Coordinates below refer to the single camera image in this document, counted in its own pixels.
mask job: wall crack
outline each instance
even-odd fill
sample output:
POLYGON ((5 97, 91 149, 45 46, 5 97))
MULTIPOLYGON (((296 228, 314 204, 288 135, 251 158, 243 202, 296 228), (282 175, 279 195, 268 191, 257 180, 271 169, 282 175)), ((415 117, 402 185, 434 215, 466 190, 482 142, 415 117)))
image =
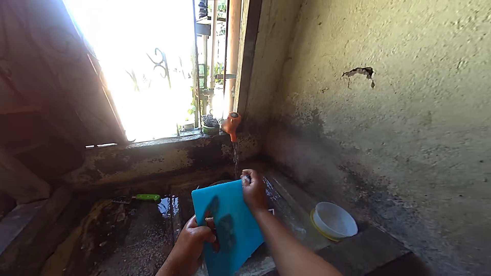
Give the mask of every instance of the wall crack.
POLYGON ((367 79, 368 80, 372 80, 372 84, 370 85, 372 88, 375 87, 375 82, 373 81, 373 78, 372 78, 372 75, 374 74, 375 72, 373 71, 373 68, 372 67, 364 67, 364 68, 361 68, 361 67, 358 67, 358 68, 355 68, 351 71, 348 71, 348 72, 344 72, 343 75, 341 77, 352 77, 356 74, 360 74, 360 75, 366 75, 367 76, 367 79))

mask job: human hand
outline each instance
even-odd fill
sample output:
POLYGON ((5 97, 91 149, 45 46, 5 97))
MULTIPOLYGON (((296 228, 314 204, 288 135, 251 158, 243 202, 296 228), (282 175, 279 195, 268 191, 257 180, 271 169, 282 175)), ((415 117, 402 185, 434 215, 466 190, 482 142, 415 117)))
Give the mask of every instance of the human hand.
POLYGON ((194 215, 184 226, 177 242, 156 276, 191 276, 203 263, 201 252, 205 242, 217 237, 207 226, 198 226, 194 215))
POLYGON ((241 179, 244 202, 250 211, 254 213, 259 210, 267 210, 266 184, 259 173, 253 169, 245 169, 242 171, 241 179))

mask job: orange faucet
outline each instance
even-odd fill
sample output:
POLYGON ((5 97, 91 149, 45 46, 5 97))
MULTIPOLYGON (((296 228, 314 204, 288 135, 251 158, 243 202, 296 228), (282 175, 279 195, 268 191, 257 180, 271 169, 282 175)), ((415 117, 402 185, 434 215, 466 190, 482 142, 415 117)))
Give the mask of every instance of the orange faucet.
POLYGON ((235 134, 235 130, 239 126, 242 121, 242 116, 237 112, 230 112, 228 117, 222 122, 221 128, 223 131, 230 134, 230 140, 232 142, 237 142, 237 135, 235 134))

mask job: potted plant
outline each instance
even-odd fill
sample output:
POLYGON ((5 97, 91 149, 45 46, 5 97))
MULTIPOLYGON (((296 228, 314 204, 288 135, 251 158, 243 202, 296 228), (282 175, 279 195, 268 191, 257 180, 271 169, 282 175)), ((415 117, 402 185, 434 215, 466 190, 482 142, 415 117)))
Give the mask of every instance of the potted plant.
POLYGON ((203 115, 203 133, 208 135, 218 135, 220 126, 218 120, 212 114, 203 115))

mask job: running water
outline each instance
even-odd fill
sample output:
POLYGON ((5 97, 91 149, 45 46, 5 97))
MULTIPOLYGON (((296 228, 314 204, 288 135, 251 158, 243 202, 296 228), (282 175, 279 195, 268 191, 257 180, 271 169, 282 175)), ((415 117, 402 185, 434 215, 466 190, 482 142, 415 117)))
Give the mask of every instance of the running water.
POLYGON ((232 142, 232 147, 234 148, 234 162, 235 162, 235 167, 234 167, 234 179, 238 180, 239 179, 239 152, 237 151, 237 142, 232 142))

